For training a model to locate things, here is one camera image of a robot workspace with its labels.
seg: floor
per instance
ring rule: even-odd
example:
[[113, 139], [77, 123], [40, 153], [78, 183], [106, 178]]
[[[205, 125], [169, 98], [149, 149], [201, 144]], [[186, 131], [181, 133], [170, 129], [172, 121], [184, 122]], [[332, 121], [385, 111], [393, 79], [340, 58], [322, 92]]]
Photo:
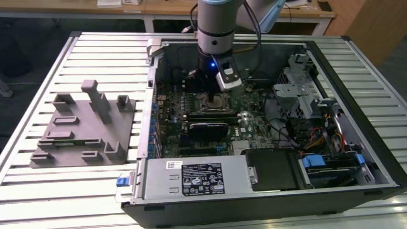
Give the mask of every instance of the floor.
[[[156, 21], [156, 32], [178, 32], [185, 21]], [[13, 90], [10, 98], [0, 97], [0, 151], [13, 133], [40, 83], [46, 76], [70, 31], [144, 32], [141, 20], [61, 20], [57, 27], [50, 19], [0, 19], [0, 36], [12, 35], [29, 58], [32, 70], [17, 78], [0, 75]], [[380, 72], [407, 99], [407, 40], [403, 40], [378, 67]]]

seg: motherboard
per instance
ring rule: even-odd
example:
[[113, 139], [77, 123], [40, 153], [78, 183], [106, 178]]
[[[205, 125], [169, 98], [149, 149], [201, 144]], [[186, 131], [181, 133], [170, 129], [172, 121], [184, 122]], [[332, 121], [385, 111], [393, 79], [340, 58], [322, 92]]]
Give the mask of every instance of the motherboard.
[[161, 84], [158, 91], [161, 158], [236, 155], [273, 146], [261, 110], [265, 90], [253, 84], [216, 94], [212, 102], [206, 93], [177, 85]]

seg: power supply label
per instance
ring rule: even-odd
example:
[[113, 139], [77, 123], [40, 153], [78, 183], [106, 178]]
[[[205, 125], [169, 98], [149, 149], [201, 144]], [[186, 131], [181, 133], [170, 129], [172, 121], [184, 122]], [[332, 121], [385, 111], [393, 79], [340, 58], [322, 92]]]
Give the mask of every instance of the power supply label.
[[186, 197], [224, 194], [220, 163], [182, 165], [182, 195]]

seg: aluminum extrusion table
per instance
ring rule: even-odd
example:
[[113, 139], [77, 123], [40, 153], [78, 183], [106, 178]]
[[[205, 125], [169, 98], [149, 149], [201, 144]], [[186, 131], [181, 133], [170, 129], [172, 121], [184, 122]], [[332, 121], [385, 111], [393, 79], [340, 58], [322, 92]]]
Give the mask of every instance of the aluminum extrusion table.
[[[181, 34], [73, 32], [0, 155], [0, 225], [4, 228], [134, 229], [137, 223], [116, 203], [116, 177], [136, 167], [141, 111], [148, 73], [149, 38]], [[254, 40], [236, 35], [236, 40]], [[350, 41], [338, 37], [262, 36], [264, 40], [313, 40], [358, 103], [378, 135], [407, 171], [407, 104]], [[136, 99], [126, 164], [120, 166], [28, 167], [50, 120], [56, 93], [84, 98], [81, 81], [94, 79], [106, 98]], [[322, 87], [329, 95], [324, 82]], [[407, 197], [368, 202], [340, 214], [193, 226], [190, 228], [403, 228]]]

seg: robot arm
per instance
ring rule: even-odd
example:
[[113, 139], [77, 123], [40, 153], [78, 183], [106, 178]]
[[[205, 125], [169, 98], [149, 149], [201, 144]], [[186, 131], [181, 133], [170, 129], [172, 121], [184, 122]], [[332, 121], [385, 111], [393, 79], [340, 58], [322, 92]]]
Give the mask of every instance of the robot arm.
[[[240, 25], [254, 29], [244, 11], [244, 2], [245, 0], [197, 0], [198, 64], [196, 74], [205, 82], [202, 87], [209, 94], [228, 91], [241, 84], [232, 58], [236, 21]], [[269, 27], [273, 25], [284, 2], [285, 0], [246, 1], [254, 7], [254, 14], [258, 12], [261, 15], [262, 23], [260, 24]]]

